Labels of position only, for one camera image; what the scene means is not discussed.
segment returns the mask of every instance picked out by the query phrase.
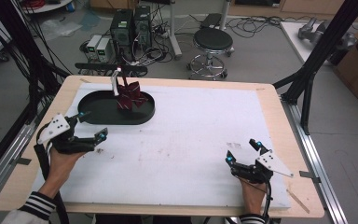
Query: hand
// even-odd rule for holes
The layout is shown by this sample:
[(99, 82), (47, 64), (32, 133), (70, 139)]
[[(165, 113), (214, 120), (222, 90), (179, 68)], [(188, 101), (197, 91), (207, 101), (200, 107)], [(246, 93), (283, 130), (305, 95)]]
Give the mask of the hand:
[(242, 198), (245, 203), (245, 214), (260, 215), (261, 204), (266, 195), (266, 184), (251, 184), (248, 180), (239, 178), (242, 185)]
[(50, 150), (50, 170), (48, 172), (48, 179), (45, 184), (39, 189), (49, 198), (54, 198), (62, 185), (69, 178), (69, 174), (75, 167), (77, 160), (82, 157), (85, 152), (74, 154), (61, 154), (55, 148)]

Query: striped sleeve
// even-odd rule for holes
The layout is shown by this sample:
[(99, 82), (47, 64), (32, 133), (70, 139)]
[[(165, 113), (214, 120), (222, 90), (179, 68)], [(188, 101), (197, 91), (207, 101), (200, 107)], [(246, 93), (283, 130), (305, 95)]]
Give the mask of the striped sleeve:
[(265, 224), (266, 221), (260, 215), (247, 214), (240, 216), (241, 224)]
[(48, 220), (55, 207), (54, 201), (48, 196), (38, 192), (32, 192), (25, 205), (19, 210)]

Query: person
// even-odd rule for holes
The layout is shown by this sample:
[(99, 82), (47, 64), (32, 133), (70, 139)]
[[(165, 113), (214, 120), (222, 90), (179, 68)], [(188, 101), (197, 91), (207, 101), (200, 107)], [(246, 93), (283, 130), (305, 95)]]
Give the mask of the person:
[[(10, 211), (2, 224), (48, 224), (48, 219), (56, 208), (53, 198), (69, 178), (77, 160), (85, 153), (61, 154), (55, 148), (50, 150), (50, 170), (48, 178), (39, 191), (34, 191), (26, 203), (18, 210)], [(245, 204), (242, 224), (265, 224), (260, 216), (261, 204), (265, 196), (264, 184), (251, 184), (241, 179), (242, 197)], [(156, 217), (162, 223), (169, 217)], [(175, 223), (191, 223), (190, 217), (179, 217)]]

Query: stool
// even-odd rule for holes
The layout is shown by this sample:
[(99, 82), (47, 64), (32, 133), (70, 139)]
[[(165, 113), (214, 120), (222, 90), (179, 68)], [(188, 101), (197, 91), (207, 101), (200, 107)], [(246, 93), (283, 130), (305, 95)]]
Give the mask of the stool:
[(217, 76), (222, 78), (227, 77), (225, 64), (213, 55), (221, 53), (225, 53), (228, 57), (231, 55), (229, 51), (233, 43), (231, 36), (221, 30), (204, 28), (194, 34), (193, 42), (198, 49), (206, 52), (206, 54), (197, 55), (187, 64), (187, 69), (192, 71), (189, 79), (194, 74), (212, 77), (213, 80)]

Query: oval tray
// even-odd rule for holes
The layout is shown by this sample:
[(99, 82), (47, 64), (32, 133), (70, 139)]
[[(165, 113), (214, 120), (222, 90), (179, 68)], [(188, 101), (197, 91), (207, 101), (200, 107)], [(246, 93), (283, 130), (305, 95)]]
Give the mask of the oval tray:
[(86, 118), (89, 124), (137, 125), (150, 120), (155, 113), (155, 101), (146, 92), (147, 101), (140, 107), (132, 104), (132, 111), (117, 109), (117, 99), (112, 91), (94, 91), (83, 97), (77, 106), (79, 113), (90, 112)]

